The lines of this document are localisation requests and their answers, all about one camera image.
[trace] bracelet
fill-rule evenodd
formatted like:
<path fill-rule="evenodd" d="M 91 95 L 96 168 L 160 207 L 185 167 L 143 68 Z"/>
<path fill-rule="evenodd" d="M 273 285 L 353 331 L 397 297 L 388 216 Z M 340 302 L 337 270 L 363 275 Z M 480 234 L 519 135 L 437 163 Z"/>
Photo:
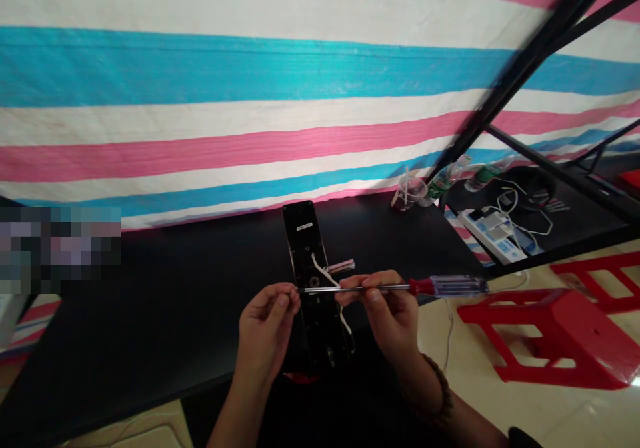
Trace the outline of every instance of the bracelet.
<path fill-rule="evenodd" d="M 438 427 L 444 428 L 451 420 L 451 411 L 453 410 L 453 397 L 451 396 L 451 390 L 449 389 L 449 382 L 445 377 L 445 374 L 440 370 L 438 364 L 426 356 L 424 353 L 420 353 L 422 358 L 429 364 L 432 370 L 435 372 L 435 375 L 438 377 L 438 381 L 440 382 L 440 387 L 442 388 L 442 407 L 440 410 L 431 416 L 426 416 L 422 410 L 414 402 L 411 401 L 411 398 L 407 395 L 405 388 L 400 385 L 401 392 L 407 402 L 407 404 L 412 408 L 414 414 L 425 425 L 430 427 Z"/>

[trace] pixelated area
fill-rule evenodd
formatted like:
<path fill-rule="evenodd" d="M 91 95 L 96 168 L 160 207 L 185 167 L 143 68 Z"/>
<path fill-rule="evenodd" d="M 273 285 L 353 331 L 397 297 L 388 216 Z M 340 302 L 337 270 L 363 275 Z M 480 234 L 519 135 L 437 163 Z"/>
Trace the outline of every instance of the pixelated area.
<path fill-rule="evenodd" d="M 112 279 L 120 234 L 120 209 L 0 208 L 0 294 L 60 293 Z"/>

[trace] label sticker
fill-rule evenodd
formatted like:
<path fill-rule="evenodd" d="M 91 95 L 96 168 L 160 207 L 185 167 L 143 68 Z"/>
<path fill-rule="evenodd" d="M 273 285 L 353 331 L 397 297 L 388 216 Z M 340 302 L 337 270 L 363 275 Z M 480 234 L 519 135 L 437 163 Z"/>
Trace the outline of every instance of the label sticker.
<path fill-rule="evenodd" d="M 303 230 L 304 228 L 309 228 L 311 226 L 313 226 L 313 223 L 307 223 L 306 225 L 302 225 L 302 226 L 296 228 L 295 230 L 296 231 L 300 231 L 300 230 Z"/>

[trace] screwdriver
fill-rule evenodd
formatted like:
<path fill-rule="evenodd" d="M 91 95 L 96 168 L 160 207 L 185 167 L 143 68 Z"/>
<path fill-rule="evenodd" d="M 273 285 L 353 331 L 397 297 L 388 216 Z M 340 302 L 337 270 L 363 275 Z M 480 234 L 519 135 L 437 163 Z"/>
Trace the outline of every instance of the screwdriver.
<path fill-rule="evenodd" d="M 412 295 L 429 295 L 436 298 L 474 297 L 489 292 L 487 282 L 482 278 L 467 275 L 432 276 L 422 280 L 410 279 L 408 285 L 382 285 L 379 290 L 408 290 Z M 331 291 L 366 291 L 368 288 L 318 287 L 300 288 L 299 293 L 324 293 Z"/>

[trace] straw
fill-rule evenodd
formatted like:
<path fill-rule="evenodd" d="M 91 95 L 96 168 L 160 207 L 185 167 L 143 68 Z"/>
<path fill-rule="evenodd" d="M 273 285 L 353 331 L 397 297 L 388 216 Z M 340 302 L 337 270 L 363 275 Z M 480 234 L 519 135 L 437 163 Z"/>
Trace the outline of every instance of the straw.
<path fill-rule="evenodd" d="M 405 206 L 407 206 L 407 193 L 409 192 L 409 167 L 405 165 Z"/>

